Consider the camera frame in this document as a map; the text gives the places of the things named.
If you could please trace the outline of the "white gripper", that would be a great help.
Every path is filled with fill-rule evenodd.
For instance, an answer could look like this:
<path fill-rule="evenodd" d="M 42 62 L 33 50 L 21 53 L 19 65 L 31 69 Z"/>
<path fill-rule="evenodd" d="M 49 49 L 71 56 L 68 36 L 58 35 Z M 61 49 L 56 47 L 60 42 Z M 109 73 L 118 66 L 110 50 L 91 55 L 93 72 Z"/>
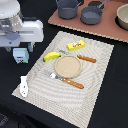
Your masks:
<path fill-rule="evenodd" d="M 33 52 L 33 42 L 42 42 L 43 38 L 43 23 L 40 20 L 25 21 L 18 31 L 18 38 L 15 40 L 8 39 L 5 33 L 0 30 L 0 47 L 5 47 L 7 52 L 11 52 L 11 47 L 18 47 L 21 42 L 30 42 L 28 50 Z"/>

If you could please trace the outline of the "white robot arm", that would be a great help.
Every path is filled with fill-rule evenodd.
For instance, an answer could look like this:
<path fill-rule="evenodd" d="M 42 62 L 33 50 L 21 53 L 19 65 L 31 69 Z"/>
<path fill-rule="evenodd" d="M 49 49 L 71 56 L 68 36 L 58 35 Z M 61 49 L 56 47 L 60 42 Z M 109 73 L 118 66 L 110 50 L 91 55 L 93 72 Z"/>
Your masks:
<path fill-rule="evenodd" d="M 40 20 L 24 17 L 17 0 L 0 0 L 0 47 L 10 51 L 21 42 L 27 42 L 32 52 L 34 44 L 43 39 L 43 23 Z"/>

